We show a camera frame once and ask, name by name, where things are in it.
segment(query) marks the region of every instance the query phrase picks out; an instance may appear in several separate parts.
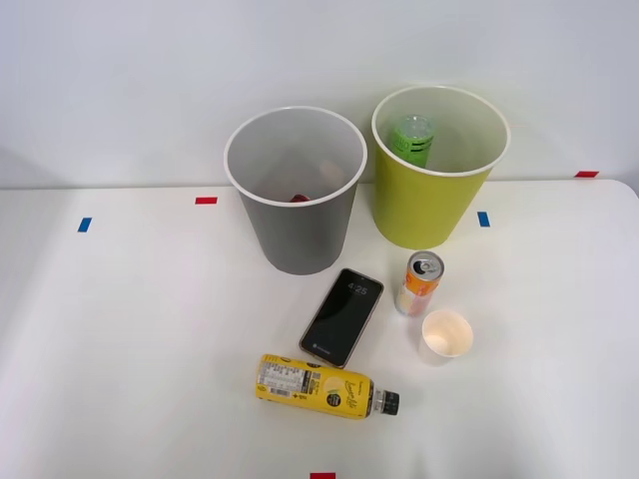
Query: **green bottle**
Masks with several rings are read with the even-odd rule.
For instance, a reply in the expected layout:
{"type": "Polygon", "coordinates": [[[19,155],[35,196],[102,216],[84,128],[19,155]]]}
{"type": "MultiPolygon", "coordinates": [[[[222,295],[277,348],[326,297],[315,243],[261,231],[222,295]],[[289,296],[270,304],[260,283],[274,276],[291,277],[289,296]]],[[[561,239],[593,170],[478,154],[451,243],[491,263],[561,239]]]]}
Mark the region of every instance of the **green bottle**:
{"type": "Polygon", "coordinates": [[[425,168],[432,144],[433,127],[421,115],[399,119],[390,134],[390,150],[405,162],[425,168]]]}

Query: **blue tape marker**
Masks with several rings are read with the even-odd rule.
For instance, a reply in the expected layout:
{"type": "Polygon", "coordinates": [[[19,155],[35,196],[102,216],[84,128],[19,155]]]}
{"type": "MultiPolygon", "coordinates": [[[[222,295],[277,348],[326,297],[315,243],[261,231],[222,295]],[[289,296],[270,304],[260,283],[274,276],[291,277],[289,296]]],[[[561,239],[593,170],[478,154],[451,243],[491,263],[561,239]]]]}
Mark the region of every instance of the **blue tape marker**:
{"type": "Polygon", "coordinates": [[[490,228],[490,221],[488,220],[487,212],[477,212],[477,217],[479,218],[479,225],[482,228],[490,228]]]}
{"type": "Polygon", "coordinates": [[[80,227],[78,228],[78,233],[86,233],[89,230],[89,225],[91,224],[91,218],[82,218],[80,222],[80,227]]]}

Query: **bin rim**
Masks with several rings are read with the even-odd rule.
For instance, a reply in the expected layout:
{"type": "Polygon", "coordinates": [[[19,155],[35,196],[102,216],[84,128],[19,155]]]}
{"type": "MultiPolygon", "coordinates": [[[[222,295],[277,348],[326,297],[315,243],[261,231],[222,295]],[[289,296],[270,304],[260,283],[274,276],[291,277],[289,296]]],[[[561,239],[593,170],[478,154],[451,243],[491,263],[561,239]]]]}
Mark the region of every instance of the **bin rim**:
{"type": "Polygon", "coordinates": [[[313,205],[326,203],[332,200],[333,198],[336,198],[339,195],[343,194],[344,192],[348,191],[350,187],[352,187],[355,183],[357,183],[357,181],[361,177],[361,174],[363,173],[364,168],[366,168],[367,158],[368,158],[368,150],[366,147],[366,141],[364,140],[363,135],[361,134],[361,131],[359,130],[359,128],[356,127],[351,120],[335,112],[332,112],[331,110],[327,110],[325,108],[307,107],[307,106],[290,106],[290,107],[279,107],[279,108],[266,110],[265,112],[261,112],[249,118],[248,120],[243,122],[241,125],[239,125],[238,128],[233,132],[231,137],[227,140],[227,145],[224,148],[224,170],[227,173],[227,177],[229,178],[229,180],[231,180],[231,183],[233,184],[233,186],[236,187],[240,191],[240,193],[242,193],[243,195],[246,195],[247,197],[251,198],[252,200],[255,200],[258,203],[262,203],[263,205],[270,205],[272,207],[306,208],[306,207],[312,207],[313,205]],[[259,197],[258,195],[255,195],[254,193],[249,192],[242,185],[240,185],[235,178],[233,178],[233,175],[231,175],[231,170],[229,169],[229,149],[231,148],[231,144],[233,143],[233,140],[248,124],[254,122],[255,120],[258,120],[261,117],[265,117],[266,115],[270,115],[272,113],[280,112],[283,110],[312,110],[315,112],[326,113],[339,120],[342,120],[347,126],[349,126],[354,131],[355,135],[359,139],[359,142],[361,143],[361,165],[359,165],[359,169],[353,175],[353,177],[348,181],[348,183],[346,183],[343,187],[331,193],[330,195],[317,198],[316,200],[310,200],[308,202],[301,202],[301,203],[286,203],[286,202],[276,202],[273,200],[267,200],[266,198],[259,197]]]}
{"type": "Polygon", "coordinates": [[[396,162],[398,162],[399,164],[410,168],[411,170],[421,173],[423,175],[431,175],[434,177],[446,177],[446,178],[462,178],[462,177],[472,177],[474,175],[478,175],[480,173],[483,173],[485,171],[488,171],[490,169],[492,169],[495,165],[497,165],[501,159],[505,156],[506,152],[508,151],[508,147],[510,147],[510,127],[508,126],[508,122],[506,121],[506,118],[502,115],[502,113],[497,110],[497,108],[492,105],[490,102],[484,100],[483,98],[481,98],[479,95],[476,95],[472,92],[469,92],[467,90],[463,90],[461,88],[457,88],[457,87],[450,87],[447,85],[413,85],[411,87],[406,87],[406,88],[402,88],[401,90],[397,90],[396,92],[391,93],[390,95],[386,96],[381,102],[379,102],[379,104],[377,105],[377,107],[375,108],[375,111],[372,114],[372,119],[370,120],[370,125],[372,127],[372,134],[375,137],[375,141],[377,142],[377,145],[383,149],[383,151],[393,160],[395,160],[396,162]],[[503,123],[503,126],[506,130],[506,143],[503,147],[503,150],[501,151],[501,154],[492,162],[490,162],[488,165],[485,165],[481,168],[478,168],[476,170],[470,170],[468,172],[461,172],[461,173],[446,173],[446,172],[436,172],[435,170],[428,170],[426,168],[420,168],[420,167],[416,167],[415,165],[410,164],[409,162],[406,162],[404,160],[402,160],[400,157],[398,157],[396,154],[394,154],[385,144],[385,142],[383,142],[381,140],[381,138],[379,137],[379,134],[377,132],[377,127],[376,127],[376,122],[377,122],[377,114],[379,113],[379,110],[384,106],[384,104],[386,102],[388,102],[390,99],[392,99],[393,97],[400,95],[404,92],[408,92],[410,90],[432,90],[432,89],[442,89],[442,90],[451,90],[457,93],[462,93],[464,95],[468,95],[469,97],[474,98],[475,100],[478,100],[479,102],[483,103],[484,105],[486,105],[490,110],[492,110],[494,112],[495,115],[497,115],[497,117],[499,118],[499,120],[501,120],[501,123],[503,123]]]}

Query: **nutrition label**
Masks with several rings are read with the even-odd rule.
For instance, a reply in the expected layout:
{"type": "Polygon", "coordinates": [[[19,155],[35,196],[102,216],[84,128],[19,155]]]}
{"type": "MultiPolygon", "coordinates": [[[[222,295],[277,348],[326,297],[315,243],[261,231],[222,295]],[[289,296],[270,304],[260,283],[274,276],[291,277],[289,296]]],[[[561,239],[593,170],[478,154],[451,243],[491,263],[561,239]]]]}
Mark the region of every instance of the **nutrition label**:
{"type": "Polygon", "coordinates": [[[274,362],[263,363],[258,376],[258,383],[267,386],[271,394],[285,397],[291,397],[291,394],[295,392],[309,393],[310,380],[309,371],[274,362]]]}

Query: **gray bin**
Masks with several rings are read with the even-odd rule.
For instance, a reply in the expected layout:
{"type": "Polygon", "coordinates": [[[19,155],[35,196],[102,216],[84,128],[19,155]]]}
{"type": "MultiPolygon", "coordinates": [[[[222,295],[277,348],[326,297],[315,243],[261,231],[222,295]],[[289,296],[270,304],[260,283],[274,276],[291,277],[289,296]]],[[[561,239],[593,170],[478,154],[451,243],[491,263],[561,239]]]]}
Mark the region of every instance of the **gray bin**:
{"type": "Polygon", "coordinates": [[[366,144],[346,118],[314,107],[272,110],[229,138],[224,166],[273,266],[313,274],[339,257],[366,144]],[[290,203],[295,195],[311,200],[290,203]]]}

